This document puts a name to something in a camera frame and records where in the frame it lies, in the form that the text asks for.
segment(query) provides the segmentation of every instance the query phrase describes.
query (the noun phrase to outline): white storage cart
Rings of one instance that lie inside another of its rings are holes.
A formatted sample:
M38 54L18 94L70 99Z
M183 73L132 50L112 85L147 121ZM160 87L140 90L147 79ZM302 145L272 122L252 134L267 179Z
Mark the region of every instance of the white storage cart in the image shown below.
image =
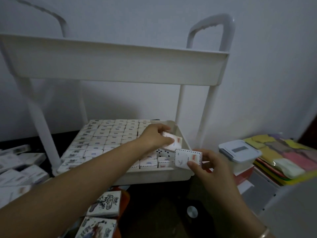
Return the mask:
M75 40L71 38L66 19L56 8L42 0L16 1L55 17L64 37L58 39L0 33L2 55L26 98L54 174L61 160L44 114L36 102L30 78L71 79L76 81L74 85L78 88L80 80L180 84L175 121L160 122L171 126L174 134L183 137L182 148L185 149L191 148L177 125L180 111L186 107L183 103L184 85L209 86L196 138L197 146L202 146L235 32L234 20L230 15L210 16L195 24L189 31L186 49L158 48ZM223 25L219 51L190 50L198 31L217 25ZM81 92L78 98L82 120L86 124L88 120ZM192 175L190 170L177 167L129 171L115 185L188 180Z

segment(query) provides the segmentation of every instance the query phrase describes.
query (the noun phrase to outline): person's hand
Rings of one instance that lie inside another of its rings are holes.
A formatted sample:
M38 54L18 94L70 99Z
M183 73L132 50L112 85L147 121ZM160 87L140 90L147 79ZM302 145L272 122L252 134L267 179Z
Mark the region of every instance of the person's hand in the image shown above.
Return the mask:
M239 190L233 179L233 173L230 170L228 161L219 156L212 150L195 149L203 153L202 168L195 162L188 161L188 167L201 180L206 190L211 196L224 208L232 208L234 204L242 201ZM208 173L205 169L213 168L212 173Z
M174 139L170 137L163 137L161 135L163 131L167 131L170 129L171 128L165 124L150 124L143 131L138 140L147 147L148 152L152 152L158 148L172 144L174 142Z

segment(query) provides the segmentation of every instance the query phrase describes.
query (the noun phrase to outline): dark floor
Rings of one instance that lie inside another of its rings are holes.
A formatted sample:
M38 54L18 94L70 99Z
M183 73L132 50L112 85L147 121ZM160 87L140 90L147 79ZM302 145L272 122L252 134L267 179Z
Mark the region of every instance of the dark floor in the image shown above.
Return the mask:
M52 135L60 156L77 133L78 131ZM0 149L24 144L31 146L31 152L45 152L39 137L0 142ZM48 159L41 164L41 168L52 176ZM228 219L195 176L188 181L132 185L128 192L131 199L119 221L123 238L230 237ZM199 210L200 220L191 220L183 213L188 202L198 202L197 206L201 204L204 207L201 212Z

